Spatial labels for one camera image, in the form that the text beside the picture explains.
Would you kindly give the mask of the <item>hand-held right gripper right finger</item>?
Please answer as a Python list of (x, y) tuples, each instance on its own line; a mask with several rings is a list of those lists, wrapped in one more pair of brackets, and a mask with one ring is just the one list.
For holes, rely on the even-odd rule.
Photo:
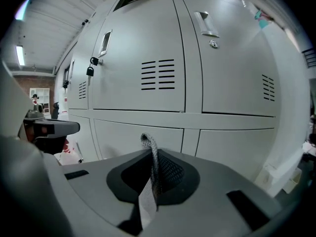
[(271, 237), (280, 204), (231, 168), (165, 150), (199, 172), (196, 191), (182, 204), (159, 206), (144, 237)]

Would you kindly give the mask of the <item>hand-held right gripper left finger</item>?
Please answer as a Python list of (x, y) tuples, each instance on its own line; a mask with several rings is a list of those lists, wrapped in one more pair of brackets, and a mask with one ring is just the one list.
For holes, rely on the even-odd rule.
[(150, 237), (142, 226), (140, 195), (150, 179), (149, 150), (68, 165), (62, 205), (75, 237)]

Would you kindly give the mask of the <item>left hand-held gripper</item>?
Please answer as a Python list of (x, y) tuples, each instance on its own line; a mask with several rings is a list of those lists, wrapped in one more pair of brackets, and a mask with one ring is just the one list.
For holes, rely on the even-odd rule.
[(46, 119), (41, 105), (28, 110), (23, 120), (26, 140), (40, 151), (55, 155), (66, 146), (67, 135), (80, 131), (80, 124), (73, 121)]

